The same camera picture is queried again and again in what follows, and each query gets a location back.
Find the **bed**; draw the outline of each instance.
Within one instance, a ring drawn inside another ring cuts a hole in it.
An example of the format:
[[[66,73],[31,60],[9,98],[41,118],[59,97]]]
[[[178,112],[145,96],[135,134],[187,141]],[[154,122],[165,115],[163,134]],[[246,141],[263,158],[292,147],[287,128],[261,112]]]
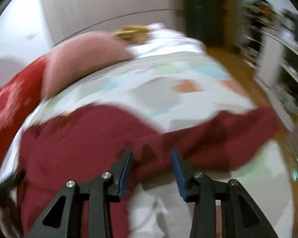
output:
[[[203,43],[167,30],[162,24],[148,27],[150,40],[129,47],[134,60],[90,74],[42,102],[27,117],[5,156],[0,182],[18,164],[23,130],[90,103],[123,108],[160,132],[194,126],[219,110],[245,113],[255,108],[236,80],[206,54]],[[291,237],[291,186],[276,141],[268,141],[237,171],[207,174],[222,181],[238,179],[278,237]],[[192,216],[193,205],[183,202],[173,174],[166,172],[137,186],[129,206],[130,237],[189,237]]]

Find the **blue gripper pad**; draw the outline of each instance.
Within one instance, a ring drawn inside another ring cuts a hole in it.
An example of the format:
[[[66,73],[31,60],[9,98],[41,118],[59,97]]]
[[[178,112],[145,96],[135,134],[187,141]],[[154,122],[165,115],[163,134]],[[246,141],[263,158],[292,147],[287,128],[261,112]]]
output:
[[[129,155],[128,155],[127,160],[126,160],[126,163],[124,165],[122,174],[121,174],[120,179],[119,179],[118,196],[119,196],[120,199],[126,194],[127,184],[128,184],[128,180],[129,180],[129,176],[130,176],[132,166],[133,166],[133,153],[130,150]]]
[[[184,178],[180,163],[178,161],[177,154],[174,149],[171,152],[171,165],[172,165],[172,170],[173,170],[175,179],[177,180],[180,196],[183,198],[184,201],[187,201],[188,193],[186,191],[186,182],[185,182],[185,178]]]

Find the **maroon garment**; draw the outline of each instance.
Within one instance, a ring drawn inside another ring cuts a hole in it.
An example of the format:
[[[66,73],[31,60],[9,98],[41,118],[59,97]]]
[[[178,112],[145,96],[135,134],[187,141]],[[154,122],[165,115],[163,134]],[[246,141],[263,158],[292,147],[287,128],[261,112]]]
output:
[[[22,135],[19,157],[19,168],[26,171],[18,188],[24,232],[68,180],[85,182],[108,171],[126,147],[133,150],[132,178],[139,182],[170,168],[173,148],[195,168],[234,170],[248,162],[276,129],[273,109],[259,108],[245,115],[222,111],[198,126],[161,134],[109,105],[88,105],[32,126]],[[110,205],[115,238],[129,233],[127,202]],[[87,237],[86,210],[83,219]]]

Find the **screw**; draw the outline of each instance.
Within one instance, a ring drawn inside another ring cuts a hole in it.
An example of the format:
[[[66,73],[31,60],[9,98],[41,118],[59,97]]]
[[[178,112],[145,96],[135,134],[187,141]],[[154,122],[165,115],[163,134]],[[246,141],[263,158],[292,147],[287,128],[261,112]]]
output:
[[[203,173],[202,173],[202,172],[196,172],[196,173],[194,174],[194,177],[195,177],[195,178],[202,178],[202,176],[203,176]]]
[[[237,185],[240,184],[240,182],[237,181],[236,179],[231,179],[231,180],[229,181],[229,183],[230,183],[231,185],[233,185],[233,186],[237,186]]]
[[[68,187],[68,188],[71,188],[71,187],[73,187],[75,185],[75,182],[74,181],[68,181],[67,183],[66,183],[66,186]]]
[[[107,178],[111,177],[111,173],[110,172],[104,172],[104,173],[102,173],[102,177],[104,179],[107,179]]]

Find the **patterned bed sheet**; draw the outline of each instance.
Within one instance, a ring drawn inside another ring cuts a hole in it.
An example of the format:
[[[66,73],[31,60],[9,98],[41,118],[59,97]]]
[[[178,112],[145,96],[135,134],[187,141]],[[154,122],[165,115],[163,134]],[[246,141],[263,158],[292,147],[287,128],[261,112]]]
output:
[[[119,63],[93,73],[42,103],[25,124],[44,122],[89,103],[116,105],[160,132],[194,126],[219,110],[245,113],[254,108],[219,62],[205,54],[178,52]],[[11,157],[17,165],[15,151]],[[223,181],[238,179],[278,236],[291,237],[291,187],[274,140],[241,169],[207,174]],[[131,237],[189,237],[192,215],[193,205],[183,202],[173,174],[162,174],[136,188],[129,208]]]

